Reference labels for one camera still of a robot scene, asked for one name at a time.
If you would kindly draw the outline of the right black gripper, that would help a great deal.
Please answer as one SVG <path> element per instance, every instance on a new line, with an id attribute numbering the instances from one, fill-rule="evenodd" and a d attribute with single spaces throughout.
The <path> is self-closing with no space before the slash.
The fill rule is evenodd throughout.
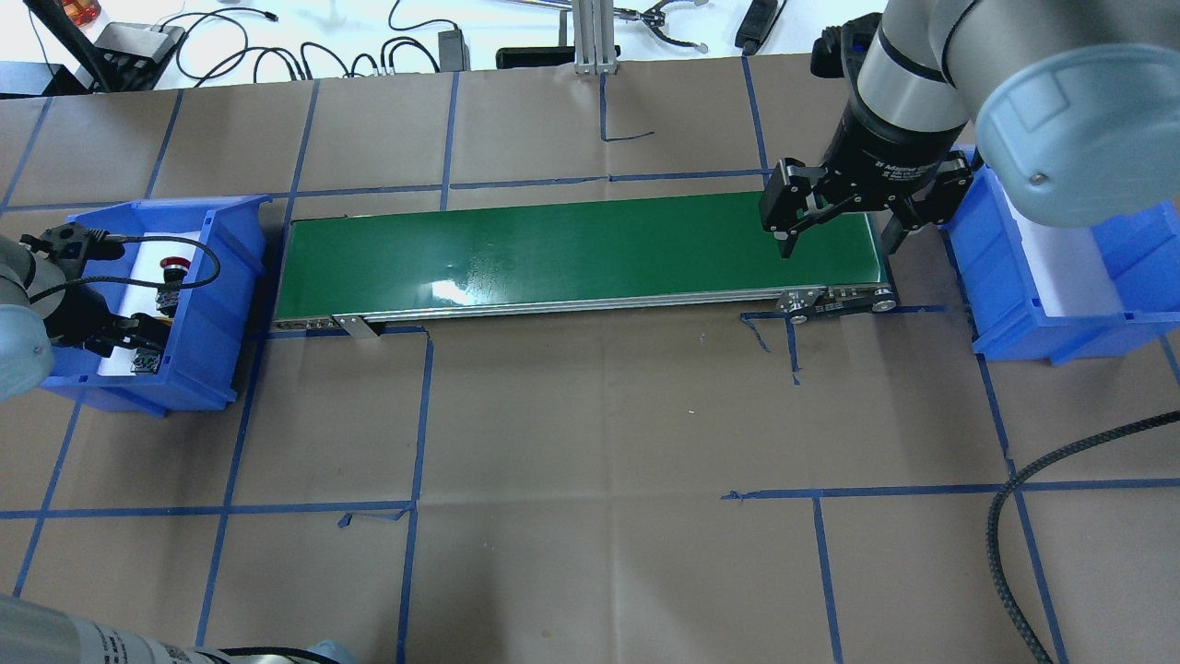
<path id="1" fill-rule="evenodd" d="M 843 213 L 889 211 L 892 216 L 880 234 L 881 252 L 894 255 L 910 235 L 948 224 L 971 184 L 974 169 L 966 157 L 945 157 L 909 184 L 891 180 L 874 160 L 868 170 L 847 175 L 785 157 L 763 186 L 761 226 L 779 241 L 780 256 L 791 259 L 802 234 L 812 228 Z"/>

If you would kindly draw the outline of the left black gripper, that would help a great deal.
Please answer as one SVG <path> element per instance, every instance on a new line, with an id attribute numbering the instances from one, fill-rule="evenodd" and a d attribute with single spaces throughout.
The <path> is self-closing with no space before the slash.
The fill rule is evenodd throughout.
<path id="1" fill-rule="evenodd" d="M 171 318 L 135 314 L 55 314 L 55 346 L 111 356 L 114 348 L 165 350 Z"/>

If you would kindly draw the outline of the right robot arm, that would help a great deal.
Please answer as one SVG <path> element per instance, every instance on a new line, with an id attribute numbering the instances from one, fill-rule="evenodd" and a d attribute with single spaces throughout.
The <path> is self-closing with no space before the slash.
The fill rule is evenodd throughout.
<path id="1" fill-rule="evenodd" d="M 809 167 L 780 160 L 759 203 L 789 257 L 805 231 L 889 210 L 881 239 L 951 218 L 976 156 L 1024 218 L 1092 226 L 1176 195 L 1175 1 L 890 1 L 822 29 L 809 71 L 847 103 Z"/>

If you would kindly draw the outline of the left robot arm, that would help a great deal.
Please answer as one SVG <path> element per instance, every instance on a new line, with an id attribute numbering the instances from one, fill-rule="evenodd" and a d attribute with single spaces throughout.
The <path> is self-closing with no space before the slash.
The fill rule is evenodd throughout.
<path id="1" fill-rule="evenodd" d="M 48 377 L 55 349 L 111 357 L 117 349 L 165 351 L 171 326 L 151 314 L 110 310 L 84 277 L 88 259 L 122 259 L 122 239 L 101 230 L 63 224 L 42 235 L 4 238 L 1 396 L 27 394 Z"/>

